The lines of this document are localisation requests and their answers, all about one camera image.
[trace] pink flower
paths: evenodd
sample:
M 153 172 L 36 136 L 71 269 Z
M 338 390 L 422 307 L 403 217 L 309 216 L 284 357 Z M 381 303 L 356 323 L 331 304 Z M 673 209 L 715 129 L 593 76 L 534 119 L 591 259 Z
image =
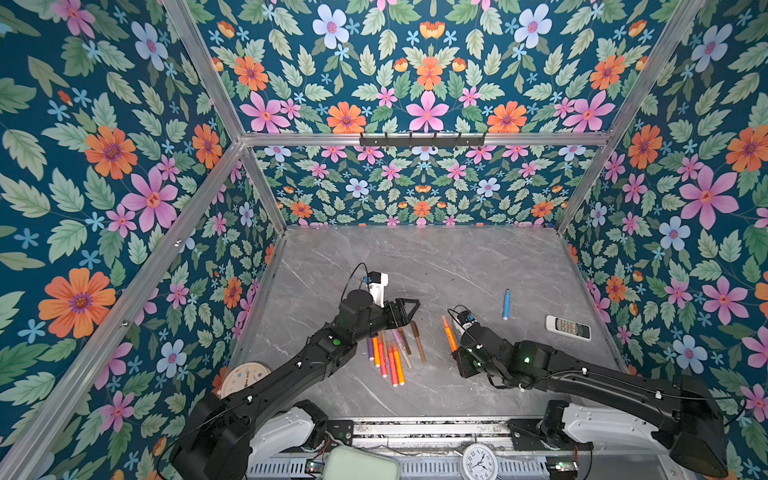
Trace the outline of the pink flower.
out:
M 760 384 L 754 386 L 754 393 L 746 386 L 741 387 L 741 394 L 746 396 L 746 409 L 752 410 L 755 420 L 762 423 L 768 414 L 768 399 L 765 398 L 765 391 Z
M 129 406 L 134 401 L 134 394 L 129 393 L 123 398 L 123 392 L 116 392 L 112 397 L 112 405 L 105 405 L 99 409 L 104 417 L 101 423 L 101 432 L 106 432 L 113 427 L 116 432 L 123 428 L 123 419 L 134 415 L 134 407 Z
M 315 162 L 315 164 L 312 167 L 310 167 L 310 170 L 312 171 L 312 176 L 313 177 L 318 177 L 320 180 L 325 178 L 326 175 L 328 174 L 328 170 L 326 169 L 326 165 L 325 164 L 321 165 L 321 164 L 319 164 L 317 162 Z
M 80 7 L 80 0 L 58 0 L 51 5 L 51 10 L 61 17 L 61 20 L 67 21 L 69 31 L 74 36 L 80 35 L 82 30 L 87 36 L 94 38 L 94 31 L 89 23 L 95 22 L 96 17 L 84 8 L 81 10 Z
M 163 180 L 168 180 L 170 178 L 170 181 L 175 182 L 176 175 L 180 173 L 180 170 L 176 168 L 176 159 L 171 157 L 169 160 L 168 157 L 163 155 L 160 157 L 160 160 L 160 163 L 154 167 L 163 174 Z
M 448 105 L 437 104 L 435 105 L 435 94 L 431 90 L 427 90 L 422 94 L 422 106 L 417 104 L 410 104 L 406 106 L 408 113 L 413 115 L 411 124 L 408 126 L 409 130 L 418 130 L 424 127 L 424 133 L 429 131 L 429 127 L 433 130 L 442 130 L 442 120 L 438 117 L 445 115 L 448 111 Z
M 136 319 L 134 320 L 134 322 L 136 322 L 136 325 L 141 325 L 141 323 L 144 321 L 144 312 L 149 313 L 150 315 L 154 315 L 155 313 L 157 313 L 157 305 L 155 305 L 154 302 L 151 302 L 150 300 L 154 300 L 155 298 L 157 298 L 157 294 L 159 292 L 160 292 L 160 289 L 155 288 L 154 292 L 152 292 L 152 295 L 150 295 L 150 297 L 147 299 L 147 302 L 144 304 L 144 307 L 139 311 L 139 314 L 136 315 Z
M 622 191 L 627 192 L 627 195 L 624 197 L 625 202 L 629 203 L 631 200 L 636 204 L 640 203 L 640 195 L 648 191 L 648 187 L 642 185 L 644 181 L 645 174 L 640 174 L 636 177 L 634 174 L 629 174 L 629 182 L 621 188 Z
M 616 337 L 621 340 L 621 345 L 627 345 L 629 343 L 629 337 L 631 336 L 632 332 L 627 330 L 626 326 L 620 326 L 619 333 L 616 334 Z
M 757 337 L 760 338 L 760 341 L 755 340 L 751 336 L 745 336 L 741 339 L 741 343 L 743 343 L 746 348 L 753 352 L 757 352 L 750 355 L 750 358 L 746 361 L 755 369 L 762 368 L 763 365 L 768 362 L 768 329 L 761 326 L 757 330 Z
M 154 219 L 163 228 L 170 227 L 176 220 L 176 209 L 170 202 L 176 198 L 179 190 L 173 185 L 163 187 L 163 175 L 156 168 L 149 170 L 149 184 L 141 175 L 131 174 L 131 183 L 141 195 L 128 194 L 123 198 L 122 204 L 129 210 L 141 212 L 139 227 L 142 232 L 148 232 L 154 227 Z
M 683 182 L 688 181 L 688 177 L 690 177 L 693 180 L 696 180 L 699 176 L 699 170 L 704 166 L 704 164 L 699 163 L 699 156 L 694 155 L 691 158 L 683 157 L 683 166 L 677 169 L 677 172 L 679 174 L 683 175 Z
M 625 218 L 621 219 L 621 222 L 624 224 L 621 229 L 630 235 L 633 234 L 637 229 L 640 228 L 637 225 L 637 219 L 639 218 L 640 217 L 634 215 L 632 212 L 628 213 Z
M 619 155 L 616 152 L 612 153 L 611 159 L 608 161 L 607 165 L 605 165 L 605 180 L 611 180 L 611 183 L 615 184 L 619 175 L 622 175 L 627 171 L 622 163 L 624 163 L 624 154 Z
M 376 94 L 376 98 L 379 99 L 379 106 L 386 105 L 387 107 L 392 107 L 392 102 L 397 101 L 394 88 L 387 90 L 386 87 L 382 87 L 382 90 Z
M 384 156 L 384 152 L 379 151 L 378 147 L 359 147 L 355 145 L 355 150 L 358 152 L 362 152 L 357 156 L 358 161 L 368 161 L 369 164 L 373 165 L 376 163 L 377 158 L 381 158 Z
M 467 158 L 472 158 L 475 161 L 475 165 L 479 164 L 483 160 L 491 160 L 491 152 L 496 150 L 495 145 L 483 145 L 482 147 L 472 147 L 467 152 Z
M 118 349 L 114 351 L 112 354 L 112 359 L 109 361 L 107 366 L 101 370 L 101 373 L 98 374 L 98 377 L 96 377 L 96 383 L 94 384 L 96 390 L 101 390 L 105 385 L 107 385 L 110 370 L 115 375 L 123 375 L 125 373 L 125 362 L 119 359 L 126 356 L 128 352 L 131 351 L 133 346 L 134 345 L 131 342 L 121 343 Z
M 538 165 L 533 162 L 529 162 L 520 166 L 520 174 L 523 176 L 523 178 L 536 175 L 536 170 L 538 170 Z
M 584 131 L 587 129 L 587 126 L 592 131 L 600 130 L 600 127 L 603 126 L 603 121 L 600 117 L 611 113 L 616 108 L 614 104 L 603 105 L 603 101 L 605 101 L 605 90 L 596 94 L 590 103 L 587 103 L 583 98 L 579 98 L 574 106 L 577 113 L 566 118 L 563 125 L 566 127 L 576 125 L 574 131 Z
M 461 177 L 466 177 L 467 172 L 464 171 L 466 169 L 466 165 L 459 165 L 458 162 L 456 162 L 453 164 L 453 167 L 448 169 L 448 178 L 452 178 L 454 181 L 456 181 Z
M 686 300 L 690 302 L 693 299 L 686 290 L 688 290 L 688 282 L 678 283 L 677 279 L 674 278 L 672 279 L 672 286 L 664 287 L 664 291 L 670 294 L 669 303 L 677 302 L 677 306 L 681 309 L 685 307 Z
M 387 180 L 391 180 L 393 178 L 400 178 L 400 174 L 397 173 L 401 171 L 402 168 L 397 168 L 395 165 L 395 162 L 389 162 L 389 166 L 386 165 L 382 166 L 382 178 L 386 178 Z
M 458 98 L 458 101 L 463 101 L 464 108 L 467 108 L 469 105 L 477 105 L 479 98 L 480 93 L 478 92 L 477 87 L 472 87 L 462 90 L 462 96 Z
M 528 156 L 528 145 L 506 145 L 505 148 L 507 150 L 504 152 L 502 157 L 509 157 L 509 160 L 512 162 L 518 161 L 518 158 L 520 157 Z
M 728 325 L 730 323 L 731 313 L 739 318 L 747 318 L 749 316 L 744 305 L 737 303 L 746 298 L 746 288 L 741 288 L 740 286 L 733 290 L 729 290 L 729 288 L 730 283 L 724 276 L 721 276 L 717 280 L 717 290 L 711 285 L 704 285 L 701 287 L 704 295 L 715 299 L 704 302 L 704 309 L 707 312 L 718 310 L 717 318 L 720 319 L 723 325 Z
M 291 98 L 288 100 L 280 101 L 280 113 L 287 114 L 289 120 L 293 120 L 294 118 L 301 118 L 301 113 L 299 112 L 300 109 L 301 105 L 294 104 L 293 99 Z
M 211 218 L 214 220 L 214 232 L 221 237 L 221 235 L 227 231 L 227 219 L 222 217 L 221 213 Z
M 705 230 L 709 230 L 715 224 L 716 208 L 724 214 L 739 210 L 739 204 L 735 198 L 729 195 L 720 195 L 736 183 L 737 176 L 736 172 L 729 172 L 720 175 L 720 178 L 712 184 L 714 172 L 707 166 L 702 167 L 698 176 L 699 187 L 692 184 L 685 184 L 680 187 L 680 195 L 686 200 L 693 200 L 683 207 L 680 217 L 684 219 L 694 218 L 701 210 L 699 222 Z
M 576 100 L 568 100 L 568 97 L 563 98 L 562 103 L 554 106 L 555 117 L 565 118 L 565 115 L 573 113 L 575 103 Z
M 253 105 L 242 104 L 240 110 L 249 117 L 255 117 L 250 121 L 250 128 L 253 131 L 266 131 L 271 134 L 279 133 L 278 127 L 289 127 L 290 122 L 285 117 L 280 117 L 280 102 L 270 100 L 264 107 L 264 99 L 255 91 L 250 92 L 250 101 Z
M 336 163 L 339 161 L 339 158 L 346 158 L 346 152 L 344 151 L 343 145 L 332 145 L 330 147 L 323 147 L 323 152 L 321 155 L 323 158 L 331 157 L 331 161 L 333 163 Z
M 109 220 L 112 220 L 109 224 L 109 231 L 114 232 L 119 230 L 120 236 L 125 238 L 128 236 L 129 230 L 136 230 L 136 224 L 131 222 L 131 220 L 136 217 L 136 213 L 131 211 L 125 211 L 125 207 L 123 204 L 118 204 L 118 208 L 115 209 L 116 212 L 108 211 L 107 217 L 109 217 Z
M 602 295 L 600 294 L 600 290 L 598 288 L 595 288 L 595 290 L 592 291 L 592 298 L 594 299 L 595 308 L 597 308 L 598 312 L 600 312 L 600 318 L 602 318 L 604 322 L 610 323 L 611 315 L 609 315 L 608 312 L 605 311 L 605 309 L 611 306 L 611 299 L 607 297 L 602 298 Z
M 190 289 L 184 286 L 184 282 L 179 282 L 170 285 L 170 294 L 165 298 L 166 302 L 173 302 L 174 310 L 179 308 L 179 303 L 185 305 L 187 303 L 186 295 L 190 292 Z

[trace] orange flower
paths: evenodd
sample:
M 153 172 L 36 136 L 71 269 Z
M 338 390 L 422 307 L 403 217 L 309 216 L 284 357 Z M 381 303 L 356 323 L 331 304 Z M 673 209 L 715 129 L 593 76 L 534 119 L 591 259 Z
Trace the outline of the orange flower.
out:
M 395 62 L 395 70 L 397 71 L 406 71 L 408 70 L 408 61 L 404 58 L 400 58 L 398 61 Z
M 205 164 L 205 168 L 211 169 L 219 163 L 221 157 L 221 145 L 219 135 L 210 129 L 210 126 L 197 125 L 194 128 L 195 136 L 192 137 L 192 146 L 197 149 L 197 159 Z
M 238 57 L 235 60 L 235 74 L 240 77 L 237 79 L 241 84 L 246 85 L 253 91 L 266 90 L 266 84 L 270 83 L 270 78 L 264 73 L 264 66 L 260 61 L 253 62 L 253 57 Z
M 552 202 L 543 201 L 539 204 L 536 204 L 536 206 L 533 207 L 533 216 L 546 217 L 547 215 L 552 213 L 553 209 L 554 209 L 554 204 Z
M 275 253 L 275 244 L 272 243 L 266 248 L 266 255 L 264 256 L 264 263 L 266 265 L 270 264 L 270 260 L 272 260 L 272 254 Z
M 493 115 L 488 117 L 489 132 L 492 134 L 516 134 L 520 127 L 525 125 L 528 117 L 523 117 L 528 112 L 518 102 L 509 101 L 507 106 L 499 105 L 494 109 Z
M 418 202 L 415 207 L 413 207 L 413 213 L 418 215 L 421 218 L 426 217 L 429 215 L 429 209 L 431 207 L 426 202 Z
M 234 308 L 240 301 L 240 294 L 243 292 L 243 283 L 236 276 L 230 278 L 227 282 L 227 288 L 224 289 L 224 305 L 227 308 Z
M 456 57 L 453 59 L 453 63 L 451 63 L 451 68 L 455 72 L 464 71 L 467 69 L 467 61 L 464 58 Z
M 440 84 L 442 67 L 439 65 L 437 58 L 427 57 L 416 69 L 416 74 L 419 76 L 419 78 L 416 79 L 419 85 L 423 86 L 424 90 L 432 90 L 435 85 Z
M 345 101 L 339 102 L 338 107 L 332 106 L 328 113 L 328 126 L 333 128 L 334 134 L 361 134 L 366 125 L 366 118 L 360 115 L 360 107 L 350 107 Z
M 440 38 L 445 33 L 445 24 L 443 22 L 424 22 L 419 25 L 419 31 L 424 38 Z
M 227 38 L 232 38 L 235 36 L 235 27 L 232 26 L 230 23 L 226 22 L 219 22 L 216 25 L 219 26 L 219 31 L 223 33 L 223 35 Z
M 645 30 L 645 25 L 648 25 L 648 22 L 645 20 L 638 20 L 633 23 L 632 26 L 629 27 L 629 36 L 632 38 L 637 37 L 643 30 Z
M 165 446 L 168 444 L 168 437 L 163 437 L 160 440 L 157 440 L 157 443 L 154 444 L 154 447 L 152 448 L 152 455 L 158 456 L 163 455 L 163 452 L 165 452 Z
M 573 257 L 574 262 L 578 263 L 578 251 L 576 250 L 576 247 L 574 247 L 573 245 L 571 245 L 569 243 L 568 244 L 568 252 L 571 253 L 571 257 Z
M 624 73 L 625 68 L 623 55 L 619 55 L 618 58 L 616 55 L 611 55 L 605 61 L 601 61 L 589 77 L 592 80 L 592 88 L 605 90 L 610 87 L 619 81 L 619 75 Z
M 54 320 L 48 331 L 63 338 L 72 331 L 76 339 L 89 336 L 94 332 L 94 323 L 101 321 L 109 313 L 107 305 L 114 303 L 114 288 L 105 288 L 109 279 L 96 272 L 91 277 L 87 268 L 69 270 L 69 281 L 57 276 L 45 286 L 45 292 L 54 297 L 39 303 L 40 320 Z
M 293 202 L 290 209 L 298 218 L 309 218 L 312 216 L 312 209 L 303 202 Z
M 134 142 L 125 138 L 125 132 L 115 127 L 111 130 L 102 125 L 98 128 L 99 135 L 88 135 L 85 144 L 90 148 L 85 151 L 85 157 L 102 177 L 111 175 L 114 180 L 120 180 L 123 174 L 133 171 L 131 165 L 137 162 Z
M 656 151 L 661 148 L 661 130 L 654 125 L 646 125 L 632 137 L 632 145 L 629 147 L 631 157 L 630 164 L 633 167 L 643 170 L 648 164 L 656 161 L 659 153 Z
M 614 275 L 608 280 L 605 292 L 608 294 L 608 298 L 619 303 L 624 299 L 624 294 L 627 292 L 627 286 L 624 285 L 624 280 Z
M 739 133 L 738 138 L 734 138 L 728 145 L 731 153 L 725 156 L 726 163 L 733 165 L 737 172 L 754 172 L 763 166 L 764 161 L 768 161 L 768 126 L 758 125 L 757 130 L 752 127 L 745 128 Z
M 221 386 L 224 384 L 224 379 L 227 377 L 227 373 L 229 373 L 229 367 L 223 366 L 219 369 L 218 374 L 216 374 L 213 383 L 214 395 L 219 395 L 219 392 L 221 392 Z

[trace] white clock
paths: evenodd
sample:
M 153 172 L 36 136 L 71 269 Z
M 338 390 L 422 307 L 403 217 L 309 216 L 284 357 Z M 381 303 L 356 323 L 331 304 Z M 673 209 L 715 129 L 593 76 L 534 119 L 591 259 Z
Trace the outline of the white clock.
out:
M 459 463 L 464 480 L 495 480 L 498 461 L 493 451 L 480 443 L 467 447 Z

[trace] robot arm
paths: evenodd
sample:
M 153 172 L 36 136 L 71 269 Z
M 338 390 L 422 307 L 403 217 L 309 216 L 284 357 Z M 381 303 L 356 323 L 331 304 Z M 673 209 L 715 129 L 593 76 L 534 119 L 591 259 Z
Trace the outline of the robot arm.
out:
M 410 312 L 407 304 L 414 305 Z M 271 418 L 344 366 L 355 355 L 358 341 L 408 325 L 418 308 L 418 300 L 398 298 L 379 306 L 365 290 L 349 292 L 339 315 L 307 339 L 291 360 L 224 399 L 213 393 L 203 397 L 179 436 L 171 463 L 185 480 L 240 480 L 247 470 L 250 441 Z
M 723 415 L 699 379 L 644 379 L 583 362 L 549 345 L 528 340 L 513 345 L 464 312 L 467 317 L 454 352 L 462 377 L 484 372 L 489 381 L 501 379 L 497 388 L 536 388 L 594 400 L 655 425 L 658 430 L 650 435 L 683 467 L 714 478 L 728 475 Z M 563 405 L 559 409 L 556 421 L 547 421 L 546 415 L 540 426 L 555 444 L 570 440 L 563 438 Z

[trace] pen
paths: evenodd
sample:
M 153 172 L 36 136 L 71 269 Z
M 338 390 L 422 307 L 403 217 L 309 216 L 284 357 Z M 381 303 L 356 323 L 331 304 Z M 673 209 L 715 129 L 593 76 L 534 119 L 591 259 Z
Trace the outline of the pen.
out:
M 509 320 L 509 288 L 507 288 L 507 294 L 504 295 L 504 316 L 503 320 Z

